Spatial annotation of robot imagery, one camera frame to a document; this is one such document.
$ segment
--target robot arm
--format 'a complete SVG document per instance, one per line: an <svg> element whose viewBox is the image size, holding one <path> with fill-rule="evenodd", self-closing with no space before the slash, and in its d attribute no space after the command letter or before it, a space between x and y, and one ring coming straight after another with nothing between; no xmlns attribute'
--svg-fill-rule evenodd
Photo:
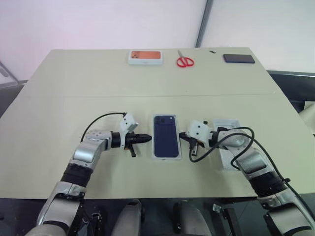
<svg viewBox="0 0 315 236"><path fill-rule="evenodd" d="M145 143L151 140L147 134L134 134L137 127L130 114L126 114L120 122L119 132L91 130L79 144L71 157L68 166L57 182L50 197L43 206L37 227L27 236L50 233L52 236L75 233L80 226L83 210L83 198L103 151L111 148L129 149L135 157L132 144Z"/></svg>
<svg viewBox="0 0 315 236"><path fill-rule="evenodd" d="M217 144L219 148L229 150L234 156L241 153L235 160L236 164L258 195L257 199L262 207L268 210L264 219L272 235L315 234L313 216L294 190L279 176L267 156L252 146L248 147L251 142L249 135L240 129L221 128L213 131L207 125L193 121L189 130L185 134L182 133L181 137L190 144L193 143L190 149L194 155L198 145L209 149Z"/></svg>

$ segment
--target black phone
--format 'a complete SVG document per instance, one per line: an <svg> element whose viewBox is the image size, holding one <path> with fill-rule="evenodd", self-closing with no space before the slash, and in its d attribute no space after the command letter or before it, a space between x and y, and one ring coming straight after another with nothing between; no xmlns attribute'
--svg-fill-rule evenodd
<svg viewBox="0 0 315 236"><path fill-rule="evenodd" d="M155 115L153 127L153 158L181 159L176 116Z"/></svg>
<svg viewBox="0 0 315 236"><path fill-rule="evenodd" d="M228 63L255 63L251 55L223 54L223 58Z"/></svg>

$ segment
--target scissors handle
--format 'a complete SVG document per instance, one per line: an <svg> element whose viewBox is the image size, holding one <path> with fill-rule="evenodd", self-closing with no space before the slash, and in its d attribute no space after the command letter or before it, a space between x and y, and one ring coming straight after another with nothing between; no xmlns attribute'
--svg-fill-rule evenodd
<svg viewBox="0 0 315 236"><path fill-rule="evenodd" d="M191 58L180 57L177 59L177 65L179 67L193 66L194 64L195 62Z"/></svg>

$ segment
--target beige table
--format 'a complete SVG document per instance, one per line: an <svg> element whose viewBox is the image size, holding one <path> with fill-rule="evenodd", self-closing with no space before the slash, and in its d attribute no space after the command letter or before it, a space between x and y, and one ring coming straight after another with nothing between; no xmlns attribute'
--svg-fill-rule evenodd
<svg viewBox="0 0 315 236"><path fill-rule="evenodd" d="M60 180L85 127L97 116L128 111L138 133L152 134L153 114L176 114L180 131L193 119L236 118L252 127L279 170L299 193L315 192L314 138L281 90L255 64L230 64L224 53L247 48L182 49L196 62L175 65L177 50L163 50L162 66L131 66L127 50L52 51L0 119L0 197L47 198ZM93 128L118 130L120 117ZM218 152L199 163L151 159L151 143L104 152L87 198L254 196L240 172L223 171Z"/></svg>

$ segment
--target red scissors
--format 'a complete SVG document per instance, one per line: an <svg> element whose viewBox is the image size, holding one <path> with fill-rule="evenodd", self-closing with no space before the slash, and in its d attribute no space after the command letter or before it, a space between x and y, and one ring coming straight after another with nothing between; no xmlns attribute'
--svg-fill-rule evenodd
<svg viewBox="0 0 315 236"><path fill-rule="evenodd" d="M184 57L181 51L179 50L178 50L178 55L179 55L179 58L177 59L177 65L179 67L187 67L187 66L195 65L195 62L193 61L193 59Z"/></svg>

